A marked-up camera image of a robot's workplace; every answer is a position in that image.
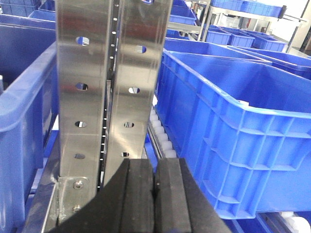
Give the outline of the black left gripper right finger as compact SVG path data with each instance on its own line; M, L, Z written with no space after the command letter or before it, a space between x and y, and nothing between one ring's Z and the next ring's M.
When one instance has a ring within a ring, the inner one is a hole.
M155 175L155 232L228 233L184 159L163 158Z

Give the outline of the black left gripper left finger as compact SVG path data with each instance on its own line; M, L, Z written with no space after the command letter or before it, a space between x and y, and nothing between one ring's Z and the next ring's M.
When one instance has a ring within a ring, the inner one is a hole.
M124 159L110 181L52 233L151 233L153 168L147 159Z

